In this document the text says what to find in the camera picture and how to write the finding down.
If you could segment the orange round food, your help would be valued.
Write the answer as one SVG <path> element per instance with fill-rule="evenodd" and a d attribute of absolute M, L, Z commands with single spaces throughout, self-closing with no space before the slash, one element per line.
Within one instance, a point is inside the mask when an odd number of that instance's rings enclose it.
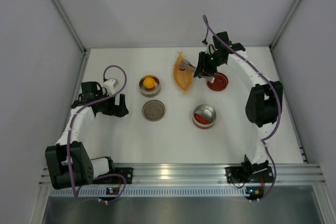
<path fill-rule="evenodd" d="M 144 86 L 145 89 L 151 90 L 151 89 L 155 88 L 155 84 L 156 84 L 156 82 L 152 77 L 146 77 L 143 80 L 143 86 Z"/>

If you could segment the brown steel lunch container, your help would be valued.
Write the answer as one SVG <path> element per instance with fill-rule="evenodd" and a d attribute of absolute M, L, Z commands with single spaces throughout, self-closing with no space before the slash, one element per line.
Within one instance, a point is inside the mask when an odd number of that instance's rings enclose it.
<path fill-rule="evenodd" d="M 154 75 L 147 75 L 139 81 L 140 93 L 145 97 L 154 97 L 161 91 L 161 83 L 158 77 Z"/>

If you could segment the woven bamboo boat basket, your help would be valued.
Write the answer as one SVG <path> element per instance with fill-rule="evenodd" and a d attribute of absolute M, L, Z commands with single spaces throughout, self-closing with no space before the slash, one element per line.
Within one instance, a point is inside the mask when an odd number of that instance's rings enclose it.
<path fill-rule="evenodd" d="M 183 91 L 183 94 L 188 94 L 190 87 L 192 86 L 194 74 L 187 69 L 179 67 L 180 63 L 185 60 L 182 51 L 177 52 L 178 57 L 173 67 L 173 79 L 176 85 Z"/>

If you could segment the right aluminium frame post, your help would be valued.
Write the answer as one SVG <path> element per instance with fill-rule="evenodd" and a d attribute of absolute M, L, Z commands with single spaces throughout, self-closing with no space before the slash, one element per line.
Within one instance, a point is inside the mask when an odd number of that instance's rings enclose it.
<path fill-rule="evenodd" d="M 293 0 L 288 11 L 286 12 L 286 15 L 284 17 L 284 19 L 281 21 L 279 28 L 277 29 L 270 45 L 269 45 L 269 49 L 270 52 L 273 53 L 275 47 L 277 46 L 277 44 L 279 43 L 282 35 L 284 34 L 285 30 L 287 29 L 287 27 L 289 26 L 291 20 L 293 19 L 295 13 L 297 12 L 297 10 L 299 9 L 301 3 L 303 0 Z"/>

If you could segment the steel kitchen tongs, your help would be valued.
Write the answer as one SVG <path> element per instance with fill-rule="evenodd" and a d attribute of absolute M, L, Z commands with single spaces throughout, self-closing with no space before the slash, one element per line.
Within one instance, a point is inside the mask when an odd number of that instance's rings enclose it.
<path fill-rule="evenodd" d="M 185 70 L 189 70 L 191 71 L 192 73 L 194 73 L 196 71 L 196 67 L 193 66 L 188 60 L 182 60 L 180 63 L 179 63 L 179 66 L 178 67 L 182 67 L 182 68 L 185 68 Z M 207 80 L 208 82 L 210 83 L 213 83 L 215 81 L 215 78 L 214 79 L 205 79 Z"/>

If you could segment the red round lid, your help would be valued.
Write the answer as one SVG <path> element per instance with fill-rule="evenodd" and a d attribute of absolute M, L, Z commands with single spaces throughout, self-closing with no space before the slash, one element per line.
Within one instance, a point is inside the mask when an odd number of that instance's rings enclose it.
<path fill-rule="evenodd" d="M 224 91 L 227 88 L 228 83 L 229 83 L 228 78 L 223 73 L 220 72 L 217 72 L 214 75 L 213 82 L 206 81 L 208 88 L 216 92 Z"/>

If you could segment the red sausage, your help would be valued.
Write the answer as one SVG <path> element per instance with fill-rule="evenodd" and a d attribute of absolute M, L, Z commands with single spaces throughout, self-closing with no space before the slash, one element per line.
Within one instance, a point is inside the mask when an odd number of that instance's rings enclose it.
<path fill-rule="evenodd" d="M 211 124 L 211 121 L 207 120 L 206 118 L 202 117 L 197 113 L 194 114 L 194 118 L 200 124 Z"/>

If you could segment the brown round lid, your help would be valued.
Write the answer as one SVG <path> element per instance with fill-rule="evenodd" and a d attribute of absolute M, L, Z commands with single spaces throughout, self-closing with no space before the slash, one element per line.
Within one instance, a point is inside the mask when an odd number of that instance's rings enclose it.
<path fill-rule="evenodd" d="M 150 100 L 142 107 L 144 118 L 150 122 L 157 122 L 165 116 L 165 105 L 159 100 Z"/>

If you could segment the aluminium frame post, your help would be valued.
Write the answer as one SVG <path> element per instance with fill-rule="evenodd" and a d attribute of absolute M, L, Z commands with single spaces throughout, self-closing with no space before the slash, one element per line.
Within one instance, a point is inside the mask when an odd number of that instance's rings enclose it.
<path fill-rule="evenodd" d="M 85 55 L 87 52 L 87 49 L 83 45 L 81 39 L 78 36 L 78 33 L 76 32 L 72 22 L 70 21 L 65 9 L 63 8 L 60 0 L 51 0 L 52 4 L 56 8 L 57 13 L 60 15 L 64 25 L 68 29 L 72 39 L 75 41 L 77 47 L 79 48 L 80 52 Z"/>
<path fill-rule="evenodd" d="M 275 47 L 277 46 L 277 44 L 279 43 L 282 35 L 284 34 L 285 30 L 287 29 L 287 27 L 289 26 L 291 20 L 293 19 L 295 13 L 297 12 L 297 10 L 299 9 L 301 3 L 303 0 L 293 0 L 288 11 L 286 12 L 286 15 L 284 17 L 284 19 L 281 21 L 279 28 L 277 29 L 270 45 L 269 45 L 269 49 L 270 52 L 273 53 Z"/>

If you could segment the aluminium mounting rail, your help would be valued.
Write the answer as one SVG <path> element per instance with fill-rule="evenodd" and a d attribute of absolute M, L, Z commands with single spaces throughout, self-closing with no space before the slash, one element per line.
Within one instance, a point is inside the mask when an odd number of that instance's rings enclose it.
<path fill-rule="evenodd" d="M 239 164 L 116 164 L 123 170 L 131 167 L 133 185 L 191 186 L 227 184 L 229 168 Z M 277 164 L 277 185 L 315 185 L 325 183 L 317 164 Z"/>

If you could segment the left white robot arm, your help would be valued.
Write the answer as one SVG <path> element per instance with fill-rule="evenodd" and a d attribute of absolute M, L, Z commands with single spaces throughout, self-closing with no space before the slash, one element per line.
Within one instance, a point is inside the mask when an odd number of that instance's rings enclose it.
<path fill-rule="evenodd" d="M 102 84 L 81 83 L 81 93 L 71 105 L 70 118 L 60 139 L 45 150 L 51 184 L 54 189 L 90 185 L 107 174 L 116 173 L 111 157 L 91 159 L 83 141 L 98 113 L 124 117 L 129 113 L 125 95 L 116 91 L 117 79 L 105 79 Z"/>

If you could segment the left aluminium frame post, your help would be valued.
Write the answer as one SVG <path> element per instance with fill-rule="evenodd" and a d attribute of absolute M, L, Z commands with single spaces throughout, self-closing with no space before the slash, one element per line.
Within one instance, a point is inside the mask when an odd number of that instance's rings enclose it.
<path fill-rule="evenodd" d="M 80 52 L 85 55 L 87 52 L 87 49 L 83 45 L 81 39 L 78 36 L 78 33 L 76 32 L 72 22 L 70 21 L 65 9 L 63 8 L 60 0 L 51 0 L 52 4 L 56 8 L 57 13 L 60 15 L 64 25 L 68 29 L 72 39 L 75 41 L 77 47 L 79 48 Z"/>

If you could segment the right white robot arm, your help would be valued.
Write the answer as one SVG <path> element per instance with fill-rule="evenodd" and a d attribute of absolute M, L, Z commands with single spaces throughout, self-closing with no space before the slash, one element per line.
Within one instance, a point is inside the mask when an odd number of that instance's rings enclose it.
<path fill-rule="evenodd" d="M 222 91 L 228 84 L 226 77 L 217 71 L 221 65 L 228 65 L 240 76 L 250 90 L 245 106 L 245 113 L 250 123 L 258 127 L 258 137 L 265 148 L 266 156 L 260 157 L 260 164 L 252 163 L 245 156 L 240 168 L 229 171 L 231 183 L 247 183 L 254 174 L 264 172 L 274 160 L 267 148 L 267 141 L 277 131 L 282 113 L 283 85 L 280 81 L 270 81 L 255 65 L 240 52 L 245 47 L 232 43 L 227 32 L 213 35 L 213 50 L 201 51 L 194 77 L 204 78 L 214 91 Z"/>

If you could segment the red steel lunch container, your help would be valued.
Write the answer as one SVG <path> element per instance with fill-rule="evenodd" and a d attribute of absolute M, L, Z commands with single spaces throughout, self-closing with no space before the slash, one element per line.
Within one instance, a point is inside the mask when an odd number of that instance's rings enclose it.
<path fill-rule="evenodd" d="M 199 115 L 201 115 L 202 117 L 206 118 L 207 120 L 211 121 L 211 124 L 200 124 L 198 123 L 195 118 L 194 118 L 194 114 L 197 113 Z M 215 125 L 216 122 L 216 111 L 215 109 L 207 104 L 201 104 L 198 105 L 194 111 L 193 111 L 193 115 L 192 115 L 192 121 L 194 123 L 194 125 L 200 129 L 210 129 L 211 127 L 213 127 Z"/>

